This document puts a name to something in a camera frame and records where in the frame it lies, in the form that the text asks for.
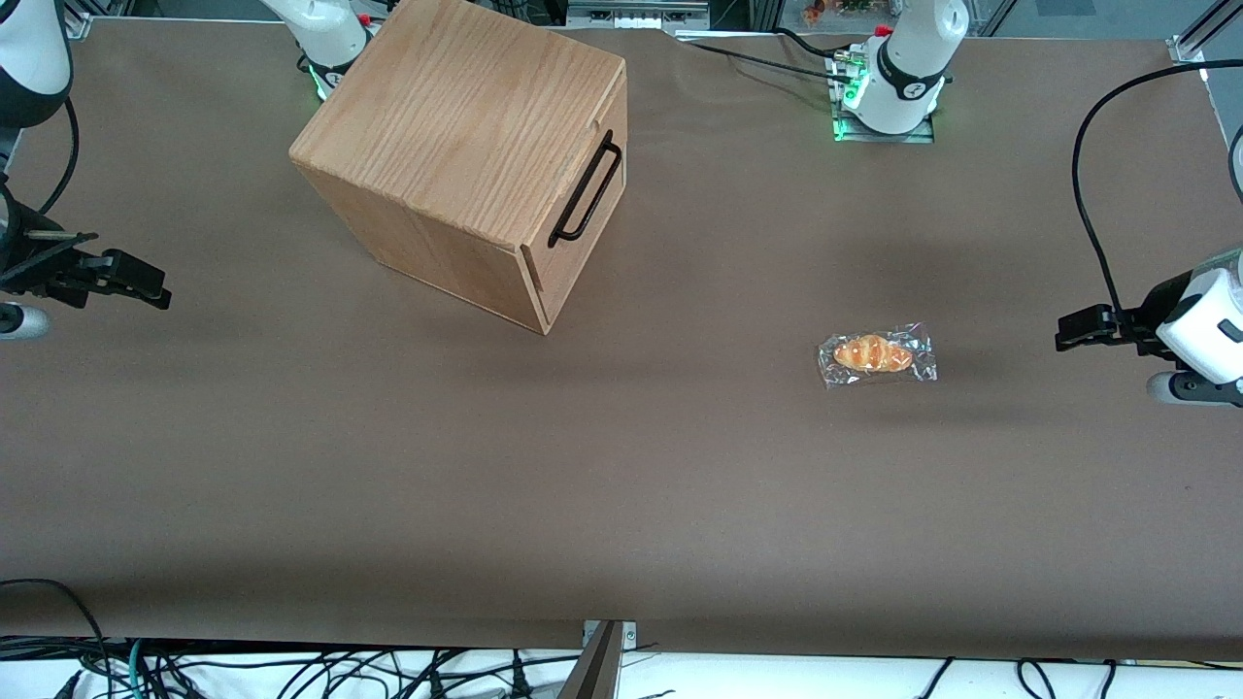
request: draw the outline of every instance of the table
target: table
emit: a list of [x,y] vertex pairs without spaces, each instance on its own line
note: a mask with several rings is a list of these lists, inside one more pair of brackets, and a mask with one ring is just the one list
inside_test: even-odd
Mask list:
[[[298,177],[287,31],[98,21],[53,211],[168,271],[0,347],[0,568],[106,633],[669,649],[1228,657],[1238,413],[1053,351],[1105,300],[1070,144],[1160,42],[967,41],[932,146],[835,143],[823,85],[655,31],[630,184],[538,337],[374,264]],[[799,65],[774,37],[736,49]],[[24,137],[21,199],[63,163]],[[1084,188],[1124,299],[1237,241],[1195,75],[1103,113]],[[941,381],[827,392],[815,346],[925,321]],[[4,632],[81,633],[52,598]]]

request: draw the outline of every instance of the wooden drawer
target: wooden drawer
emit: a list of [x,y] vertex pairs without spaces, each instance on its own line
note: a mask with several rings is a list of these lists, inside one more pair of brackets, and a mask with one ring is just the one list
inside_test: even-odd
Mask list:
[[626,81],[584,134],[587,148],[558,187],[552,211],[534,240],[522,246],[548,323],[561,313],[574,280],[622,198],[626,178]]
[[625,147],[620,57],[404,0],[290,157],[382,264],[547,333],[625,188]]

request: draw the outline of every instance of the black cable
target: black cable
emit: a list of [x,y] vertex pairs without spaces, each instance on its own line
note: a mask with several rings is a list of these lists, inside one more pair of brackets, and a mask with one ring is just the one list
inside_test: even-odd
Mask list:
[[357,674],[359,670],[362,670],[367,665],[374,663],[375,660],[383,658],[384,655],[388,655],[388,650],[380,650],[379,653],[372,655],[370,658],[367,658],[365,660],[362,660],[360,663],[358,663],[357,665],[354,665],[354,669],[349,670],[348,673],[346,673],[343,675],[337,675],[336,678],[328,678],[328,684],[326,684],[323,687],[323,697],[324,697],[324,699],[327,699],[327,697],[329,694],[332,694],[333,692],[336,692],[338,687],[341,687],[342,684],[344,684],[347,679],[349,679],[352,677],[362,677],[362,675]]
[[1101,111],[1110,101],[1112,101],[1119,95],[1126,92],[1127,90],[1144,85],[1146,82],[1152,82],[1162,77],[1190,73],[1195,71],[1207,71],[1216,68],[1243,68],[1243,58],[1223,58],[1219,61],[1202,61],[1198,63],[1183,63],[1180,66],[1171,66],[1168,68],[1162,68],[1160,71],[1152,71],[1150,73],[1141,75],[1136,78],[1131,78],[1122,85],[1109,91],[1108,95],[1101,97],[1093,108],[1088,111],[1088,116],[1084,117],[1081,124],[1079,124],[1079,133],[1075,134],[1075,148],[1070,157],[1070,184],[1075,193],[1075,206],[1079,209],[1079,218],[1083,220],[1084,230],[1088,231],[1088,241],[1091,243],[1093,250],[1096,252],[1096,261],[1100,264],[1100,274],[1105,277],[1105,287],[1109,290],[1110,303],[1114,305],[1114,315],[1117,317],[1119,330],[1124,338],[1131,338],[1135,333],[1131,330],[1131,320],[1122,313],[1122,303],[1119,301],[1117,287],[1114,285],[1114,275],[1109,271],[1109,260],[1105,259],[1105,250],[1100,245],[1100,239],[1096,238],[1096,229],[1091,225],[1091,219],[1088,218],[1088,209],[1084,205],[1083,188],[1079,183],[1079,157],[1084,146],[1084,134],[1088,133],[1088,126],[1091,123],[1096,113]]
[[1238,195],[1239,201],[1243,201],[1243,187],[1239,187],[1239,174],[1234,170],[1236,163],[1238,163],[1236,158],[1238,155],[1239,139],[1243,139],[1243,126],[1241,126],[1239,129],[1234,132],[1234,138],[1231,139],[1231,155],[1229,155],[1231,184],[1234,185],[1234,194]]
[[1100,699],[1109,699],[1109,688],[1114,685],[1114,675],[1117,674],[1117,662],[1105,660],[1109,673],[1105,674],[1105,684],[1100,685]]
[[288,692],[291,687],[293,687],[293,683],[297,682],[300,677],[302,677],[302,673],[311,669],[311,665],[313,665],[314,663],[323,662],[327,658],[328,658],[327,653],[321,653],[318,658],[306,663],[298,672],[293,673],[293,677],[291,677],[288,682],[285,683],[285,687],[282,687],[281,690],[276,693],[276,699],[281,699],[282,697],[285,697],[285,693]]
[[762,66],[769,66],[769,67],[778,68],[778,70],[782,70],[782,71],[789,71],[792,73],[809,75],[809,76],[813,76],[813,77],[819,77],[819,78],[829,80],[829,81],[833,81],[833,82],[850,82],[850,78],[848,78],[846,76],[830,75],[830,73],[827,73],[827,72],[823,72],[823,71],[813,71],[813,70],[809,70],[809,68],[800,68],[798,66],[788,66],[786,63],[778,63],[777,61],[769,61],[767,58],[757,58],[755,56],[747,56],[746,53],[738,53],[737,51],[730,51],[728,49],[717,49],[716,46],[705,46],[702,44],[695,44],[695,42],[689,42],[689,44],[691,46],[696,47],[696,49],[702,49],[705,51],[711,51],[713,53],[720,53],[722,56],[730,56],[732,58],[738,58],[738,60],[742,60],[742,61],[751,61],[752,63],[759,63]]
[[70,162],[65,165],[65,174],[61,175],[61,182],[56,183],[56,189],[52,190],[51,197],[47,201],[39,208],[40,214],[46,214],[52,210],[56,205],[56,200],[61,198],[65,193],[65,188],[70,185],[70,179],[73,177],[73,170],[77,168],[77,154],[78,154],[78,124],[77,124],[77,112],[73,111],[73,101],[68,97],[65,98],[65,114],[70,118]]
[[414,678],[414,682],[411,682],[404,689],[398,692],[397,699],[410,699],[411,697],[414,697],[414,693],[419,690],[419,687],[424,682],[426,682],[429,677],[431,677],[431,673],[438,672],[445,663],[461,655],[465,652],[466,650],[462,649],[446,650],[445,654],[441,655],[439,659],[436,659],[436,655],[433,654],[431,663],[429,663],[428,667],[423,668],[423,672],[419,673],[419,677]]
[[[159,659],[155,660],[155,667],[158,670]],[[157,682],[157,678],[159,677],[158,672],[153,673],[152,669],[147,667],[147,662],[143,659],[139,659],[138,662],[138,674],[142,675],[147,687],[152,689],[152,694],[154,694],[158,699],[169,699],[168,689],[163,685],[163,683]]]
[[[1048,697],[1040,697],[1034,689],[1030,688],[1030,685],[1027,684],[1027,678],[1023,677],[1024,665],[1032,665],[1035,668],[1037,674],[1039,674],[1040,679],[1044,682],[1044,688],[1049,692]],[[1014,673],[1018,674],[1018,683],[1023,685],[1023,690],[1027,692],[1027,695],[1032,699],[1058,699],[1058,694],[1053,692],[1053,683],[1049,682],[1049,675],[1044,674],[1044,668],[1040,667],[1040,663],[1024,658],[1014,665]]]
[[803,51],[807,51],[808,53],[812,53],[814,56],[819,56],[822,58],[832,58],[833,55],[837,53],[838,51],[844,51],[846,49],[850,49],[849,44],[843,44],[842,46],[838,46],[837,49],[817,49],[815,46],[812,46],[810,44],[808,44],[802,36],[794,34],[793,31],[791,31],[791,30],[788,30],[788,29],[786,29],[783,26],[779,26],[779,27],[774,29],[773,34],[779,34],[782,36],[791,37],[792,40],[794,40],[794,44],[798,44],[799,49],[802,49]]
[[517,697],[521,699],[531,699],[531,683],[527,682],[527,673],[522,669],[522,657],[518,655],[517,648],[513,649],[513,669],[511,670],[513,675],[513,683],[510,685],[513,692],[510,693],[511,697]]
[[[68,100],[65,101],[65,106],[70,111],[70,123],[75,124],[73,131],[76,132],[77,118],[73,117],[73,107],[70,106]],[[75,143],[73,154],[70,157],[70,169],[67,170],[68,174],[72,174],[73,172],[72,164],[77,162],[77,137],[75,137],[73,143]],[[61,182],[66,183],[68,180],[67,178],[62,178]],[[86,619],[86,623],[91,626],[91,633],[94,634],[96,647],[99,649],[103,665],[107,669],[108,697],[111,699],[111,697],[116,693],[116,688],[113,687],[114,678],[112,677],[112,668],[108,665],[108,649],[104,647],[103,643],[103,631],[99,629],[99,622],[94,619],[94,614],[92,614],[91,609],[86,607],[86,603],[82,602],[82,598],[78,597],[77,593],[75,593],[72,590],[70,590],[70,586],[65,585],[63,582],[50,580],[46,577],[15,577],[9,580],[0,580],[0,587],[6,587],[10,585],[41,585],[45,587],[53,587],[58,590],[61,595],[68,597],[70,601],[73,602],[73,606],[78,608],[78,612],[82,612],[82,617]]]
[[1214,670],[1243,670],[1243,668],[1236,668],[1234,665],[1219,665],[1217,663],[1206,663],[1204,660],[1185,660],[1185,662],[1203,668],[1212,668]]
[[936,692],[937,683],[941,682],[941,675],[945,674],[945,670],[950,669],[950,663],[952,662],[953,662],[953,655],[946,658],[945,662],[941,663],[941,667],[937,668],[935,673],[932,673],[932,679],[929,680],[929,685],[924,689],[924,694],[920,694],[915,699],[929,699],[930,697],[932,697],[932,693]]

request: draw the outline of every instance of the drawer handle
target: drawer handle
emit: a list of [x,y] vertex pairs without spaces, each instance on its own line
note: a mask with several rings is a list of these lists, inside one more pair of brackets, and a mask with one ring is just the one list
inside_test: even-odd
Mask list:
[[[583,214],[583,220],[578,223],[578,228],[574,230],[566,230],[566,224],[569,223],[569,215],[574,213],[578,208],[578,201],[583,198],[583,193],[587,192],[587,185],[592,182],[592,177],[595,175],[595,170],[600,167],[600,160],[604,159],[605,153],[613,153],[613,164],[609,165],[609,172],[604,173],[604,182],[600,183],[600,188],[595,190],[595,197],[592,198],[592,205],[587,208],[587,213]],[[613,129],[604,132],[604,141],[600,142],[600,147],[595,149],[595,154],[592,155],[592,162],[587,165],[587,172],[578,180],[578,187],[574,188],[574,193],[569,197],[569,201],[566,204],[566,210],[561,213],[561,218],[557,219],[557,226],[553,229],[552,235],[548,236],[548,248],[557,244],[557,240],[578,240],[582,238],[583,231],[587,230],[588,221],[592,220],[592,214],[595,213],[595,206],[600,204],[600,199],[604,198],[604,190],[609,188],[609,183],[613,182],[613,175],[618,172],[618,165],[622,164],[622,148],[617,143],[613,143]]]

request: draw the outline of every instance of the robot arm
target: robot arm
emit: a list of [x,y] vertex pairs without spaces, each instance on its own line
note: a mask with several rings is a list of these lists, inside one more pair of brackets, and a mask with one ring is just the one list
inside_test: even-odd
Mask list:
[[1100,303],[1058,321],[1057,350],[1135,345],[1177,371],[1149,381],[1162,402],[1243,408],[1243,248],[1158,284],[1136,308]]
[[0,127],[27,128],[70,96],[73,61],[61,0],[0,0]]
[[[0,127],[29,128],[47,121],[68,102],[73,62],[61,20],[61,0],[0,0]],[[138,299],[168,308],[164,272],[122,252],[92,255],[77,246],[97,238],[67,233],[45,214],[72,174],[77,121],[70,108],[75,155],[56,192],[39,210],[17,201],[0,172],[0,291],[31,294],[82,308],[91,294]],[[37,308],[0,303],[0,340],[37,337],[47,315]]]

